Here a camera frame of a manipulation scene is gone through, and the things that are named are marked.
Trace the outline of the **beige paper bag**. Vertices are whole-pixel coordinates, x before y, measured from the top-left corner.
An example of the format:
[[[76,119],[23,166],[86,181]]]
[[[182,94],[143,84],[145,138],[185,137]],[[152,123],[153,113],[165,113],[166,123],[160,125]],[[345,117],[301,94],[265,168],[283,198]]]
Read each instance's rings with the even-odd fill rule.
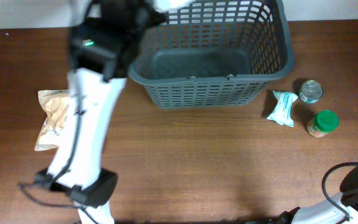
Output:
[[[58,148],[65,127],[70,94],[68,90],[40,90],[38,99],[47,117],[39,132],[35,151]]]

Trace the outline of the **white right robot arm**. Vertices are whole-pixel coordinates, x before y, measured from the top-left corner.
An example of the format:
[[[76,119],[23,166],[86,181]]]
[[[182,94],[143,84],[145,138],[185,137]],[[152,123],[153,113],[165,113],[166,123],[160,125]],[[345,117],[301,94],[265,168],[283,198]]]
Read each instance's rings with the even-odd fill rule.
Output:
[[[330,196],[326,190],[328,177],[343,167],[352,170],[342,180],[339,192]],[[283,212],[269,223],[358,223],[358,162],[343,162],[330,168],[322,178],[321,190],[325,197],[322,202]]]

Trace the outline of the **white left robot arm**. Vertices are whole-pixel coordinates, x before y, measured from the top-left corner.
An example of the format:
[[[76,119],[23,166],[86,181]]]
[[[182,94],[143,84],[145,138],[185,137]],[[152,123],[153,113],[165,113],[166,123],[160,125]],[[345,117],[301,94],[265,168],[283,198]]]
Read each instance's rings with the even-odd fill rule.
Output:
[[[117,175],[101,167],[104,140],[140,42],[169,11],[188,1],[98,1],[87,7],[68,34],[70,104],[62,142],[52,163],[38,171],[34,186],[62,192],[82,223],[113,223],[109,200]]]

